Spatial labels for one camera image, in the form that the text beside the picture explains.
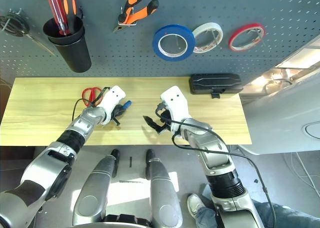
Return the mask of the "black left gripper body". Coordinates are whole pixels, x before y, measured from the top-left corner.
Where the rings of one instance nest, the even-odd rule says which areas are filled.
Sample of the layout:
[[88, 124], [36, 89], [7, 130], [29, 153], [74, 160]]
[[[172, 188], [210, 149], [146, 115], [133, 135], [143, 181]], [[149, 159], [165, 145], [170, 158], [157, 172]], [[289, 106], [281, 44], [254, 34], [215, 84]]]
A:
[[121, 104], [117, 104], [115, 106], [115, 108], [113, 109], [113, 117], [118, 117], [118, 116], [121, 116], [123, 115], [123, 113], [125, 112], [125, 107], [124, 105], [121, 105]]

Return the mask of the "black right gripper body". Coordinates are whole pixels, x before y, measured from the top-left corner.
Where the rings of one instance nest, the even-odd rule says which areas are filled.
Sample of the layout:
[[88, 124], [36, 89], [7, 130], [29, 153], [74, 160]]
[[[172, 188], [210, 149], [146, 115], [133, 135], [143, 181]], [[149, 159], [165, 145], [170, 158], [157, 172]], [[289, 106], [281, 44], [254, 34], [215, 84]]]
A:
[[162, 126], [156, 129], [157, 132], [164, 132], [165, 130], [171, 130], [171, 114], [168, 109], [166, 109], [166, 105], [161, 102], [158, 104], [156, 108], [156, 115], [163, 123]]

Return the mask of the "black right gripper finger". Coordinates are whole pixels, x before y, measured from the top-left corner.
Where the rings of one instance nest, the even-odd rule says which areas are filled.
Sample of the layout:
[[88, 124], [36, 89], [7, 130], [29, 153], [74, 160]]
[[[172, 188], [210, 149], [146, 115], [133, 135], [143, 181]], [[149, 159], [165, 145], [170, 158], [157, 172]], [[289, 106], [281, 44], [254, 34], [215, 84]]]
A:
[[164, 124], [163, 126], [159, 126], [157, 123], [155, 123], [150, 117], [148, 116], [143, 116], [145, 122], [149, 127], [151, 127], [153, 130], [157, 132], [157, 134], [161, 134], [165, 131], [166, 125]]

